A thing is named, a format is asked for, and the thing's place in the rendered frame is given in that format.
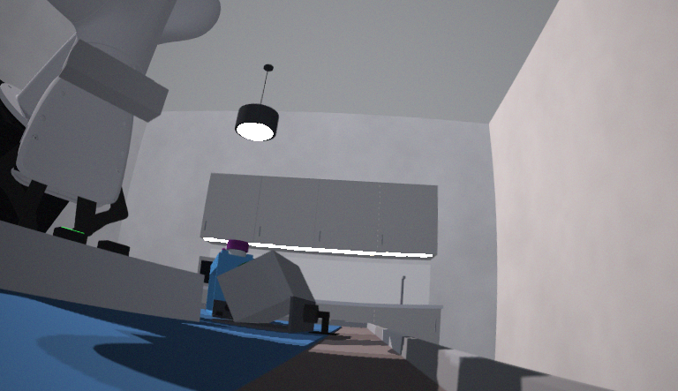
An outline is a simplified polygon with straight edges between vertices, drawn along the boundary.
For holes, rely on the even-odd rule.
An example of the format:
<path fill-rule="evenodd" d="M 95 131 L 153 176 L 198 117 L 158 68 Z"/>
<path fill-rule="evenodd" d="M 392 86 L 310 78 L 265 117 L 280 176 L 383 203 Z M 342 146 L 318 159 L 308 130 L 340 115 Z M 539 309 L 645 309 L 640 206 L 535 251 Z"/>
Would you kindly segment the grey control panel with blue and green buttons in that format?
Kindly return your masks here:
<path fill-rule="evenodd" d="M 337 335 L 328 332 L 329 312 L 319 312 L 299 266 L 274 250 L 216 277 L 233 320 L 212 321 L 297 333 L 313 331 L 322 318 L 321 332 L 312 334 Z M 288 326 L 269 324 L 286 315 Z"/>

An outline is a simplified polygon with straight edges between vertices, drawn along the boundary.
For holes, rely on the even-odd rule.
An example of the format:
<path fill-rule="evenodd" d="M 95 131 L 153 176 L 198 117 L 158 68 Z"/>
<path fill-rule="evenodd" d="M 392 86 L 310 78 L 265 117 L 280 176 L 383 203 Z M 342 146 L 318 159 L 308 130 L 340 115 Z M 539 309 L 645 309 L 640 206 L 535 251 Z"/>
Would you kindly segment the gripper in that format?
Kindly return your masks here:
<path fill-rule="evenodd" d="M 57 76 L 20 142 L 0 158 L 0 187 L 18 225 L 38 229 L 36 210 L 44 192 L 77 204 L 73 230 L 87 234 L 85 244 L 98 229 L 126 219 L 122 184 L 132 125 L 132 114 Z M 106 205 L 100 203 L 110 209 L 95 214 Z"/>

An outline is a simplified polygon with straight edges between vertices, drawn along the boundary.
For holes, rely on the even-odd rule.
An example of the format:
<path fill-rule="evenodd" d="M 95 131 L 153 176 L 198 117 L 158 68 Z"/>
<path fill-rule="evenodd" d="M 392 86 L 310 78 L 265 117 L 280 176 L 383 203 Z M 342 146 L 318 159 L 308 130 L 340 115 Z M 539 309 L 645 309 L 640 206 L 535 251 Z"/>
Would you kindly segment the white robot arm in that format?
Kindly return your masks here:
<path fill-rule="evenodd" d="M 0 86 L 1 101 L 25 127 L 57 76 L 150 122 L 169 92 L 145 76 L 157 45 L 200 37 L 221 13 L 219 0 L 48 1 L 76 33 L 23 90 Z"/>

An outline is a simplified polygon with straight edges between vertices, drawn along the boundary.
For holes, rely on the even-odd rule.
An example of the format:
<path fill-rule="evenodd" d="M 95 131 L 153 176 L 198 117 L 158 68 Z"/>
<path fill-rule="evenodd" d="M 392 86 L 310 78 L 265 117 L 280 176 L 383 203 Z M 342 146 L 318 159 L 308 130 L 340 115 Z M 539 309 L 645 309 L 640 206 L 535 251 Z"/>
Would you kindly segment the blue flat mat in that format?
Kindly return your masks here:
<path fill-rule="evenodd" d="M 0 289 L 0 391 L 235 391 L 329 336 L 201 310 L 177 320 Z"/>

